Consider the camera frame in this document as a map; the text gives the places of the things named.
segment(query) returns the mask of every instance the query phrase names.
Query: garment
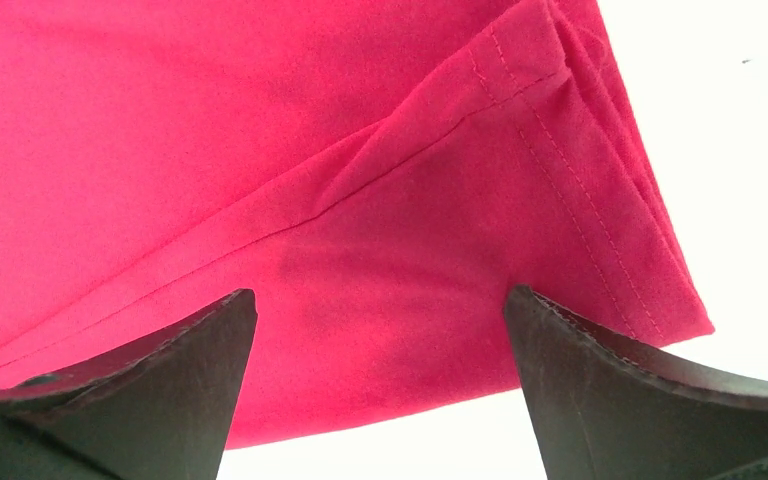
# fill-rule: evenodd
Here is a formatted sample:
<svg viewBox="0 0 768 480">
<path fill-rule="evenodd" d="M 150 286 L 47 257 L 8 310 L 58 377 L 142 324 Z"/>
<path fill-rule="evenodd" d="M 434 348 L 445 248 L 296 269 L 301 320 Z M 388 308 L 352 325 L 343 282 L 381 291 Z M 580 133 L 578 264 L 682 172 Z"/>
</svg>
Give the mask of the garment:
<svg viewBox="0 0 768 480">
<path fill-rule="evenodd" d="M 252 288 L 228 447 L 359 426 L 517 388 L 518 283 L 712 331 L 594 0 L 0 2 L 0 387 Z"/>
</svg>

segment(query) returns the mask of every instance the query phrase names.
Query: red cloth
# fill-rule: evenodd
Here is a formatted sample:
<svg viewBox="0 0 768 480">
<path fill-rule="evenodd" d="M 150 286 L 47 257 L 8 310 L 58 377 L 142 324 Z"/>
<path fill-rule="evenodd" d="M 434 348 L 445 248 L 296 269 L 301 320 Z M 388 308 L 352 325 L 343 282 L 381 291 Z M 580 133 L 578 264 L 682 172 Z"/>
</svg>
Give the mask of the red cloth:
<svg viewBox="0 0 768 480">
<path fill-rule="evenodd" d="M 0 2 L 0 387 L 253 288 L 228 446 L 359 426 L 517 388 L 516 283 L 712 330 L 595 0 Z"/>
</svg>

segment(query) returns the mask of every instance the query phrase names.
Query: white surface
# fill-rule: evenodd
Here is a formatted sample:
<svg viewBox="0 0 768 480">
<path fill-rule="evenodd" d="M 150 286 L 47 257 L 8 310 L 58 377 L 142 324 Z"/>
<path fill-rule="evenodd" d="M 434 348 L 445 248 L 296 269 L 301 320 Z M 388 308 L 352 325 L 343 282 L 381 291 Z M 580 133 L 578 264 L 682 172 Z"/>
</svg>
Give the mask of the white surface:
<svg viewBox="0 0 768 480">
<path fill-rule="evenodd" d="M 768 380 L 768 1 L 601 0 L 718 331 L 667 350 Z M 545 479 L 519 391 L 227 452 L 220 480 Z"/>
</svg>

